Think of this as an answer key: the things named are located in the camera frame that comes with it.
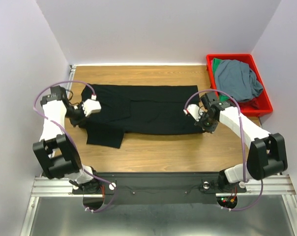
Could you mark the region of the black t shirt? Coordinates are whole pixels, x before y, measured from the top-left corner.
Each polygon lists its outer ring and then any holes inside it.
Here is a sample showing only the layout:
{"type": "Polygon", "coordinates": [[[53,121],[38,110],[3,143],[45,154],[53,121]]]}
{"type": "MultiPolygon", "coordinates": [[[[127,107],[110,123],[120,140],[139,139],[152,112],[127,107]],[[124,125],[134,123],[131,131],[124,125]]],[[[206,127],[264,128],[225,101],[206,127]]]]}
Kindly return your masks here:
{"type": "Polygon", "coordinates": [[[149,135],[198,134],[202,129],[183,112],[197,86],[92,85],[101,105],[79,124],[87,144],[120,148],[125,133],[149,135]]]}

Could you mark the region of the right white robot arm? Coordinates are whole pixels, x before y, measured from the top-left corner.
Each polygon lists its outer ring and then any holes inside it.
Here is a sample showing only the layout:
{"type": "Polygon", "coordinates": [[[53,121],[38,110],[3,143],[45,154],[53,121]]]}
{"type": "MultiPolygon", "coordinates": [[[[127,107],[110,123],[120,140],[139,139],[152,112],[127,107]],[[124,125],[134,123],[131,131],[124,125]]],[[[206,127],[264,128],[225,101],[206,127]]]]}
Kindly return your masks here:
{"type": "Polygon", "coordinates": [[[240,108],[228,101],[220,101],[215,92],[205,93],[200,101],[203,106],[190,104],[184,112],[191,115],[202,131],[213,133],[221,123],[241,139],[242,163],[221,170],[217,186],[223,192],[234,188],[235,183],[245,188],[247,180],[262,180],[288,168],[284,137],[270,133],[244,116],[240,108]]]}

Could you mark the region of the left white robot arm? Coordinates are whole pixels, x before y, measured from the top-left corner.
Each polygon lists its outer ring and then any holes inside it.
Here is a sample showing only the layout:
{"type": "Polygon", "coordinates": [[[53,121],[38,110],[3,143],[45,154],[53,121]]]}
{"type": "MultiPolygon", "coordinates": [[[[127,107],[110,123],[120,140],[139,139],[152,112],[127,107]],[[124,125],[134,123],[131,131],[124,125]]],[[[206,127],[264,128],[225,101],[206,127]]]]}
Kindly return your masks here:
{"type": "Polygon", "coordinates": [[[44,175],[49,179],[67,178],[72,186],[85,194],[98,193],[101,182],[95,178],[96,170],[82,164],[74,141],[64,128],[66,118],[77,126],[90,115],[101,111],[95,92],[74,105],[70,103],[67,90],[56,85],[42,97],[40,105],[43,109],[43,131],[32,149],[44,175]]]}

